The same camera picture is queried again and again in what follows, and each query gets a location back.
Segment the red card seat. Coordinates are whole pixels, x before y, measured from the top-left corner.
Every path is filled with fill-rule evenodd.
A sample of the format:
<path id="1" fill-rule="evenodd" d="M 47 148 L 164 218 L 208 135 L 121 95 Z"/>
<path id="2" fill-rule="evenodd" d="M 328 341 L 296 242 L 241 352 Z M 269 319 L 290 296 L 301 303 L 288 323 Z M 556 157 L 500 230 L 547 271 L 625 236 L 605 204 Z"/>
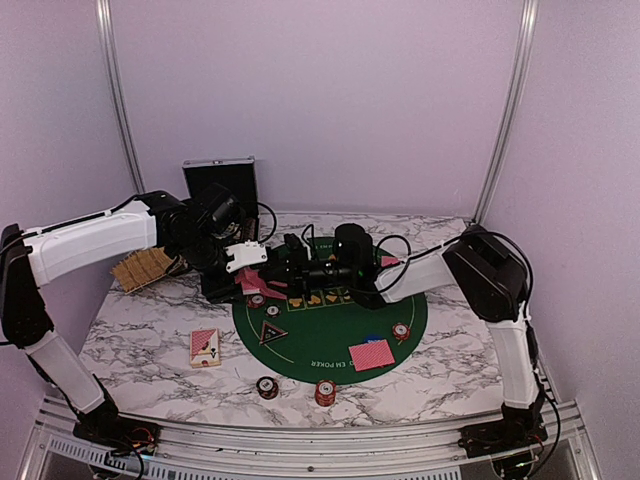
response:
<path id="1" fill-rule="evenodd" d="M 395 265 L 398 265 L 399 263 L 400 263 L 400 260 L 398 258 L 391 257 L 391 256 L 383 256 L 380 260 L 380 265 L 383 268 L 395 266 Z"/>
<path id="2" fill-rule="evenodd" d="M 395 357 L 387 340 L 350 346 L 349 354 L 356 372 L 382 368 L 395 363 Z"/>
<path id="3" fill-rule="evenodd" d="M 260 293 L 266 298 L 278 300 L 287 299 L 287 295 L 285 293 L 278 291 L 274 286 L 269 286 L 268 284 L 260 286 Z"/>

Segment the red playing card deck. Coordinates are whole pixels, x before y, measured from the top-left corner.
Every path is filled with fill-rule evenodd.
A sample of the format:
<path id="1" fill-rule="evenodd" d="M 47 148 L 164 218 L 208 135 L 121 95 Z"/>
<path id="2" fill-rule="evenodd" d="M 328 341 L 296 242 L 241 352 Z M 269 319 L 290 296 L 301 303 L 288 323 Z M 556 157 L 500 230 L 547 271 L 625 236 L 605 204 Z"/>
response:
<path id="1" fill-rule="evenodd" d="M 239 270 L 235 275 L 235 281 L 245 296 L 262 294 L 265 289 L 265 284 L 258 272 L 249 267 Z"/>

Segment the red chips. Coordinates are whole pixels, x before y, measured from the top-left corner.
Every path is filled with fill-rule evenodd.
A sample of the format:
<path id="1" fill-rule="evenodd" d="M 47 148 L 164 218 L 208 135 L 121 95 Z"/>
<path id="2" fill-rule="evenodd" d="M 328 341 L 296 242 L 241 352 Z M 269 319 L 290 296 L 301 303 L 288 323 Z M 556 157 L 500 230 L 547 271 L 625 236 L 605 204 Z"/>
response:
<path id="1" fill-rule="evenodd" d="M 266 303 L 266 298 L 261 294 L 254 294 L 248 297 L 247 305 L 249 308 L 257 309 Z"/>

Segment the black triangular all-in button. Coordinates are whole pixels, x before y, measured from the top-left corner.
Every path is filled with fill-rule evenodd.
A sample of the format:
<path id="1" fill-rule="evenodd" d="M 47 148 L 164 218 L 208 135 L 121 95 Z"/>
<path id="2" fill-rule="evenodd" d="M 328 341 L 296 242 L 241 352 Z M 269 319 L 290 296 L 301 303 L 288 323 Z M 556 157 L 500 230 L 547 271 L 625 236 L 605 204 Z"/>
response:
<path id="1" fill-rule="evenodd" d="M 266 345 L 275 340 L 279 340 L 285 338 L 289 334 L 288 331 L 273 325 L 270 322 L 264 321 L 262 323 L 262 330 L 260 334 L 260 345 Z"/>

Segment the red card top seat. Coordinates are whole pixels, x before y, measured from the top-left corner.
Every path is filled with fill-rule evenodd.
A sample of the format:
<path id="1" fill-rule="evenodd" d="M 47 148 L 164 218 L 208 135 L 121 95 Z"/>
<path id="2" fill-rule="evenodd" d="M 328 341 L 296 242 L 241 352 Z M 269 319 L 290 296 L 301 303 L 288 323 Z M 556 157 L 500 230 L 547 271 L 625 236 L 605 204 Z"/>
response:
<path id="1" fill-rule="evenodd" d="M 400 263 L 400 260 L 398 258 L 391 257 L 391 256 L 383 256 L 380 260 L 380 265 L 383 268 L 395 266 L 395 265 L 398 265 L 399 263 Z"/>

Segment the dark brown poker chip stack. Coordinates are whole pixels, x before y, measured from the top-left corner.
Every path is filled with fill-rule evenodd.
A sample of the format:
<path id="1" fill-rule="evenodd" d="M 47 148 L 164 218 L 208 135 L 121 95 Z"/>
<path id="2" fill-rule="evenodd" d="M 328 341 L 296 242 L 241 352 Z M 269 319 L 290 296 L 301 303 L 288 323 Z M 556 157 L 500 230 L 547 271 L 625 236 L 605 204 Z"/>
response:
<path id="1" fill-rule="evenodd" d="M 260 377 L 256 382 L 256 388 L 259 396 L 266 400 L 274 399 L 279 392 L 276 380 L 270 376 Z"/>

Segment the red card bottom seat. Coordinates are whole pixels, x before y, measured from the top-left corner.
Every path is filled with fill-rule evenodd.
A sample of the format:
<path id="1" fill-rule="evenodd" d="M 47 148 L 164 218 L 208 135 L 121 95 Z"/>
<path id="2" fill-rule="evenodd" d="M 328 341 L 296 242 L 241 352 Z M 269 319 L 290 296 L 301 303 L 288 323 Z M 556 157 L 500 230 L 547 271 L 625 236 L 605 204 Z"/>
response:
<path id="1" fill-rule="evenodd" d="M 387 340 L 350 346 L 349 354 L 356 372 L 382 368 L 395 363 L 395 357 Z"/>

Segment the red poker chip stack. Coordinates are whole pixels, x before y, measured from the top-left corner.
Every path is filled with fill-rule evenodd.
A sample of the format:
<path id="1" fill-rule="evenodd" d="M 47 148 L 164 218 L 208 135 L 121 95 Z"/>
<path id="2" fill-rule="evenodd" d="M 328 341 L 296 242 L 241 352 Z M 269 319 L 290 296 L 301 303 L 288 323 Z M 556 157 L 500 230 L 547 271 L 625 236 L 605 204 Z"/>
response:
<path id="1" fill-rule="evenodd" d="M 316 384 L 315 401 L 321 407 L 329 407 L 336 399 L 336 385 L 331 380 L 321 380 Z"/>

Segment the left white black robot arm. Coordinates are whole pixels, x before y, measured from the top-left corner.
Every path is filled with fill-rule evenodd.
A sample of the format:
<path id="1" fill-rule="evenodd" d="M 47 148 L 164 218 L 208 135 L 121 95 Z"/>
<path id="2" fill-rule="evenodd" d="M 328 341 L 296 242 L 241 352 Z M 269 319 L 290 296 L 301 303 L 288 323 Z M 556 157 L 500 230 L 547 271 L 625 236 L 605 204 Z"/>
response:
<path id="1" fill-rule="evenodd" d="M 212 281 L 232 281 L 224 248 L 244 220 L 241 203 L 212 184 L 197 199 L 165 191 L 130 197 L 116 207 L 47 227 L 6 227 L 1 239 L 1 327 L 9 344 L 66 397 L 80 425 L 106 445 L 131 436 L 101 382 L 56 332 L 41 296 L 58 277 L 135 250 L 162 248 Z"/>

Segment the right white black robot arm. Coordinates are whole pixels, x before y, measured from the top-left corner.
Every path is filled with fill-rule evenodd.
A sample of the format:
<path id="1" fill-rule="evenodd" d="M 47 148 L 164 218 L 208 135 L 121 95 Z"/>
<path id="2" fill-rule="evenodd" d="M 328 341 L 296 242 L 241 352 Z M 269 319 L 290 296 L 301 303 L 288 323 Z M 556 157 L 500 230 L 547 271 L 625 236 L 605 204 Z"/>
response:
<path id="1" fill-rule="evenodd" d="M 502 419 L 495 438 L 515 448 L 542 421 L 544 389 L 538 376 L 539 350 L 530 323 L 532 268 L 508 237 L 473 224 L 458 236 L 424 252 L 407 252 L 384 265 L 381 245 L 355 223 L 334 231 L 331 260 L 317 257 L 314 242 L 285 237 L 287 253 L 274 253 L 258 270 L 275 290 L 307 297 L 314 289 L 342 287 L 360 306 L 381 309 L 415 294 L 455 284 L 472 312 L 486 323 L 503 377 Z"/>

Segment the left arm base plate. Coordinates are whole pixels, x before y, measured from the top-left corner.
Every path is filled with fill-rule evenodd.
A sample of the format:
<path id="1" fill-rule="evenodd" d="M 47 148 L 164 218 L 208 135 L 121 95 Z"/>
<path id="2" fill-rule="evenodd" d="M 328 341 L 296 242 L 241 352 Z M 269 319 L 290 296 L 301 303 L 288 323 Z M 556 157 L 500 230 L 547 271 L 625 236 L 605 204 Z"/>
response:
<path id="1" fill-rule="evenodd" d="M 127 417 L 118 417 L 105 426 L 90 426 L 77 422 L 73 435 L 77 438 L 107 446 L 117 455 L 125 453 L 153 454 L 161 428 L 158 424 Z"/>

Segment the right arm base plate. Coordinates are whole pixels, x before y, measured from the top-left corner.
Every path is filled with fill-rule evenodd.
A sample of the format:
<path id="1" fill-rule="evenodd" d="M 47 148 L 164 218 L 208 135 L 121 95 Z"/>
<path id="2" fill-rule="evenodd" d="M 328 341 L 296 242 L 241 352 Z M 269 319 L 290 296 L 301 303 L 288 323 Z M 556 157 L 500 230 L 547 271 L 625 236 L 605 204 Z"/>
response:
<path id="1" fill-rule="evenodd" d="M 546 428 L 531 428 L 506 420 L 469 425 L 460 429 L 458 446 L 468 458 L 508 452 L 542 443 L 548 439 Z"/>

